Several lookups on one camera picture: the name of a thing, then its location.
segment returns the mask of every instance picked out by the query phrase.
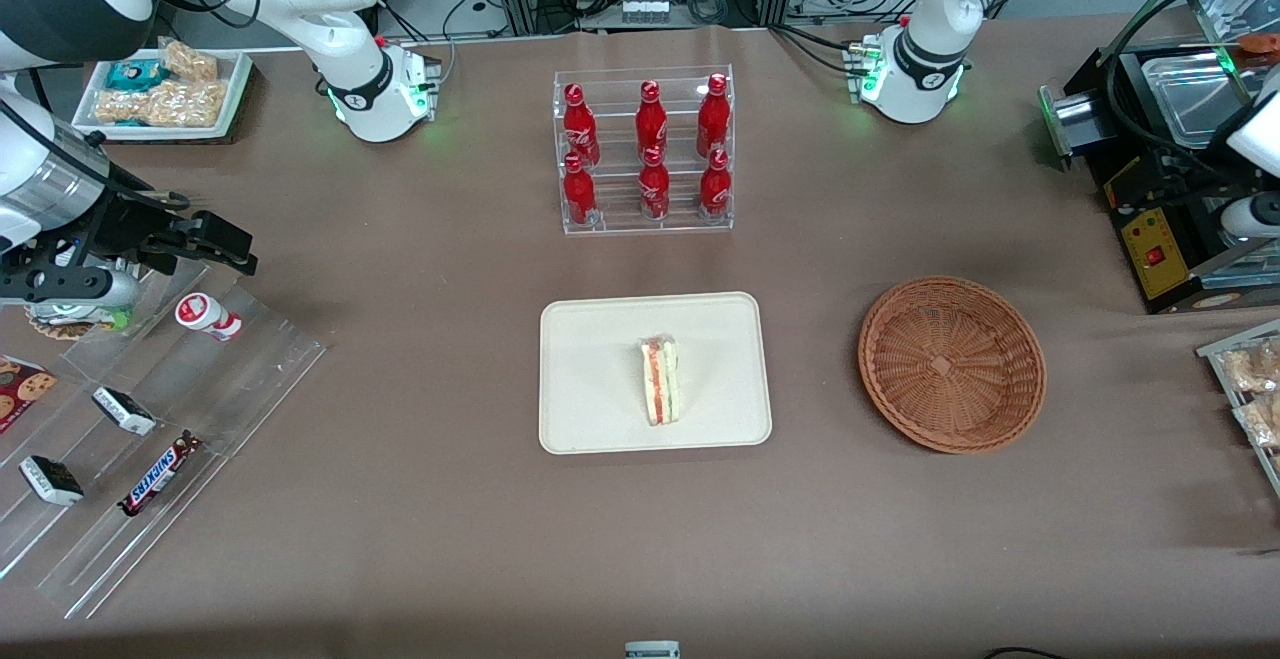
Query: white tray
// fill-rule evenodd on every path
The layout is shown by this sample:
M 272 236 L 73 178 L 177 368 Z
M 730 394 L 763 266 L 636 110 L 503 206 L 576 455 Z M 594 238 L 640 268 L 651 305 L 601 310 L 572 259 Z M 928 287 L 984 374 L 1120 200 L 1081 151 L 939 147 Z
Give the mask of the white tray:
M 653 427 L 640 340 L 680 352 L 680 421 Z M 760 308 L 750 294 L 556 302 L 543 311 L 538 436 L 552 454 L 760 444 L 773 431 Z
M 201 49 L 201 52 L 218 59 L 218 79 L 227 82 L 227 99 L 218 113 L 218 122 L 214 125 L 118 125 L 118 123 L 101 123 L 93 116 L 93 107 L 97 106 L 97 93 L 106 84 L 106 72 L 114 61 L 100 61 L 93 67 L 93 74 L 88 79 L 84 93 L 81 95 L 79 106 L 76 107 L 76 116 L 72 125 L 88 134 L 91 131 L 101 131 L 109 139 L 114 141 L 183 141 L 183 139 L 220 139 L 230 131 L 232 120 L 236 118 L 236 109 L 239 106 L 244 86 L 248 83 L 250 72 L 253 68 L 253 59 L 246 52 L 234 50 Z M 155 59 L 160 56 L 156 49 L 141 49 L 129 59 Z

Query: brown table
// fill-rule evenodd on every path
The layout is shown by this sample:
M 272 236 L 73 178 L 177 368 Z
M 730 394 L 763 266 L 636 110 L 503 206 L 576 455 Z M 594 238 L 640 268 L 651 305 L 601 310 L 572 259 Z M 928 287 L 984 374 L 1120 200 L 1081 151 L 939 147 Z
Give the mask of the brown table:
M 0 584 L 0 654 L 1277 655 L 1276 500 L 1193 356 L 1274 312 L 1143 316 L 1037 107 L 1120 24 L 992 22 L 929 125 L 850 106 L 764 31 L 466 45 L 439 120 L 393 145 L 347 134 L 301 54 L 257 58 L 238 145 L 111 156 L 251 230 L 244 285 L 332 351 L 96 618 Z M 552 72 L 719 61 L 736 228 L 566 239 Z M 1000 290 L 1044 347 L 1044 412 L 997 454 L 915 448 L 855 379 L 863 314 L 928 273 Z M 541 308 L 696 290 L 759 299 L 772 439 L 547 454 Z M 15 345 L 60 351 L 17 315 Z

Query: packaged bread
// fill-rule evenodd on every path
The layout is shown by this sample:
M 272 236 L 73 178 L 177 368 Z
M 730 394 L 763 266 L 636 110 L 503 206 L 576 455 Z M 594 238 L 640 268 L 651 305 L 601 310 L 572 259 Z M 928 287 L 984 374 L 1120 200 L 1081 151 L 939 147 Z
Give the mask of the packaged bread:
M 220 81 L 164 81 L 147 91 L 150 125 L 214 125 L 223 111 L 227 84 Z
M 218 58 L 197 52 L 170 36 L 161 36 L 157 44 L 160 45 L 160 63 L 166 70 L 172 70 L 173 74 L 187 81 L 218 81 Z
M 1276 380 L 1260 375 L 1248 349 L 1229 349 L 1217 354 L 1222 372 L 1233 389 L 1239 392 L 1275 392 Z
M 146 122 L 150 107 L 146 91 L 101 90 L 93 102 L 93 118 L 101 123 Z
M 1280 447 L 1276 443 L 1276 418 L 1272 404 L 1271 395 L 1267 395 L 1263 399 L 1249 401 L 1248 404 L 1235 409 L 1235 416 L 1240 418 L 1245 434 L 1249 435 L 1249 441 L 1263 449 Z

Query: snickers bar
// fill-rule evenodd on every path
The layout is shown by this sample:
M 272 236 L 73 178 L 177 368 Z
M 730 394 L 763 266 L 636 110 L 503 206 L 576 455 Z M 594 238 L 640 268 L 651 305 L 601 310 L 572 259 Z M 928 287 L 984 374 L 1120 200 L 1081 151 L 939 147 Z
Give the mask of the snickers bar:
M 166 482 L 178 473 L 178 470 L 187 463 L 187 457 L 200 449 L 204 441 L 192 436 L 189 431 L 183 431 L 182 436 L 178 436 L 177 441 L 157 459 L 157 462 L 147 471 L 146 476 L 137 486 L 133 486 L 133 491 L 120 502 L 120 509 L 124 509 L 124 514 L 128 517 L 137 517 L 156 494 L 164 489 Z

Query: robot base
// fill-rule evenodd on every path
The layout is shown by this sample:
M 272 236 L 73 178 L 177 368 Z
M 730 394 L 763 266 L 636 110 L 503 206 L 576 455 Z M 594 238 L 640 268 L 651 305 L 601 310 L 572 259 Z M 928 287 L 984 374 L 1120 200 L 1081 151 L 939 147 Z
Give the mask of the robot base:
M 435 118 L 435 106 L 440 95 L 440 65 L 428 65 L 421 54 L 403 47 L 383 49 L 392 59 L 392 81 L 383 93 L 374 99 L 371 107 L 356 111 L 343 107 L 334 97 L 329 99 L 338 113 L 339 120 L 347 124 L 352 134 L 365 141 L 398 139 L 417 122 L 430 122 Z
M 901 26 L 891 26 L 881 35 L 868 35 L 863 40 L 864 56 L 860 61 L 850 61 L 851 67 L 863 68 L 868 74 L 851 77 L 850 86 L 856 86 L 854 100 L 867 102 L 879 109 L 884 116 L 901 123 L 924 123 L 942 113 L 942 107 L 955 97 L 960 86 L 963 67 L 942 79 L 933 90 L 920 90 L 913 77 L 906 74 L 893 58 L 893 41 L 902 33 Z

